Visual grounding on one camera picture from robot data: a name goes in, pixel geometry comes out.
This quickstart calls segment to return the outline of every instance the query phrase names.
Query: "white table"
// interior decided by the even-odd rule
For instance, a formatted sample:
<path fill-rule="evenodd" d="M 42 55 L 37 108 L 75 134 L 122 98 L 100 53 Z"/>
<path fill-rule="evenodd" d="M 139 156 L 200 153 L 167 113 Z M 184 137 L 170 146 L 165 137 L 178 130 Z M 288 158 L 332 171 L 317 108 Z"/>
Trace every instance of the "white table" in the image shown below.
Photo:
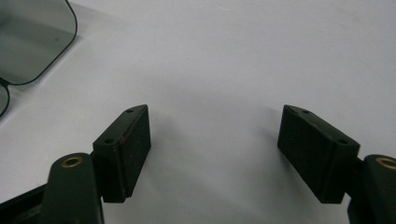
<path fill-rule="evenodd" d="M 78 38 L 0 120 L 0 202 L 147 104 L 152 148 L 106 223 L 348 223 L 276 147 L 284 104 L 396 157 L 396 4 L 72 0 Z"/>

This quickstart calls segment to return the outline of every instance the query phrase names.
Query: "black mount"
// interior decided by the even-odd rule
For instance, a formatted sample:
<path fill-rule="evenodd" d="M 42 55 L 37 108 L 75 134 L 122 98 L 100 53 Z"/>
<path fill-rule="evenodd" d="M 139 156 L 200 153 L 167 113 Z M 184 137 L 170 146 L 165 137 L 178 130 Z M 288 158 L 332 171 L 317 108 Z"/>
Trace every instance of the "black mount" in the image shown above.
<path fill-rule="evenodd" d="M 125 110 L 93 143 L 91 155 L 60 158 L 47 185 L 0 204 L 0 223 L 104 223 L 101 197 L 123 203 L 132 196 L 150 147 L 149 108 Z"/>
<path fill-rule="evenodd" d="M 312 112 L 283 108 L 277 147 L 321 203 L 351 197 L 351 224 L 396 224 L 396 160 L 357 156 L 360 145 Z"/>

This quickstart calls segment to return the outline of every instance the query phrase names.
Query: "white surface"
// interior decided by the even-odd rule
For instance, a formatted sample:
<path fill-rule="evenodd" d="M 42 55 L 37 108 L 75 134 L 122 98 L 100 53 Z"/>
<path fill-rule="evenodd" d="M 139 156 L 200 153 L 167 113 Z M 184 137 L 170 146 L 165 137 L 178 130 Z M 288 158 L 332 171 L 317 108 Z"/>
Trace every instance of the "white surface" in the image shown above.
<path fill-rule="evenodd" d="M 282 106 L 309 109 L 396 157 L 396 4 L 71 1 L 78 39 L 0 121 L 0 202 L 147 104 L 152 148 L 106 223 L 348 223 L 276 148 Z"/>

